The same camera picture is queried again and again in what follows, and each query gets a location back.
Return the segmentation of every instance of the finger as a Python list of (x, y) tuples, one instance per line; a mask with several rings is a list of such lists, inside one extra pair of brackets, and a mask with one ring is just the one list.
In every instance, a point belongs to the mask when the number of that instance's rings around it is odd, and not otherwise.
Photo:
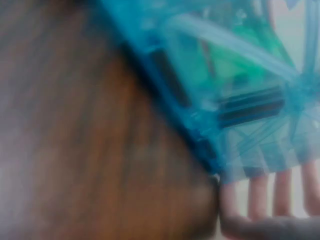
[(248, 195), (248, 217), (261, 220), (267, 215), (267, 186), (268, 175), (250, 179)]
[(219, 198), (220, 215), (223, 218), (239, 215), (235, 183), (222, 184), (220, 186)]
[(273, 216), (291, 215), (291, 179), (291, 169), (278, 172), (275, 175), (273, 191)]
[(237, 208), (236, 183), (222, 184), (219, 191), (220, 224), (222, 234), (241, 239), (250, 221), (241, 217)]
[(310, 216), (320, 215), (320, 184), (315, 161), (301, 166), (304, 208)]

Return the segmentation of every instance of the transparent blue plastic case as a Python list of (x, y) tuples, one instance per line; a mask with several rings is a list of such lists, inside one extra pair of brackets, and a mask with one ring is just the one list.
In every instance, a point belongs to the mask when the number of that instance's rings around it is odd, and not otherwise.
[(101, 1), (211, 174), (318, 158), (318, 0)]

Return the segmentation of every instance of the wooden surface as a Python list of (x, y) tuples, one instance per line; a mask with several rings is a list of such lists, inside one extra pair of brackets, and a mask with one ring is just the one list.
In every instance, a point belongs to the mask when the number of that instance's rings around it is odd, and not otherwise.
[(92, 5), (0, 0), (0, 239), (198, 239), (206, 174)]

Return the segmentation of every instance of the black slot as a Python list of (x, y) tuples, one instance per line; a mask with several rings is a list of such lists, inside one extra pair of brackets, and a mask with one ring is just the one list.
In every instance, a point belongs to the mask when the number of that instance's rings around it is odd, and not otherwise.
[(228, 98), (221, 99), (218, 103), (220, 105), (225, 105), (227, 103), (233, 102), (233, 101), (240, 101), (242, 99), (258, 96), (258, 95), (263, 95), (263, 94), (269, 94), (272, 92), (281, 92), (281, 88), (279, 86), (271, 87), (265, 90), (259, 90), (251, 93), (246, 93), (246, 94), (240, 94), (237, 96), (231, 96)]
[(261, 94), (261, 95), (255, 95), (251, 97), (247, 97), (238, 101), (230, 101), (225, 103), (225, 105), (222, 105), (221, 109), (222, 110), (227, 110), (227, 109), (232, 109), (232, 108), (237, 108), (243, 105), (248, 105), (248, 104), (253, 104), (253, 103), (258, 103), (258, 102), (264, 102), (276, 98), (281, 98), (283, 97), (283, 94), (281, 91), (275, 91), (275, 92), (270, 92), (267, 94)]
[(279, 100), (220, 114), (217, 117), (217, 120), (219, 121), (219, 127), (227, 128), (234, 125), (275, 116), (280, 112), (284, 104), (284, 100)]
[(169, 91), (176, 98), (178, 103), (182, 107), (190, 107), (192, 104), (191, 100), (185, 92), (184, 87), (182, 86), (165, 51), (162, 49), (157, 49), (150, 54), (150, 58), (155, 64), (159, 73), (162, 75), (166, 86), (169, 88)]

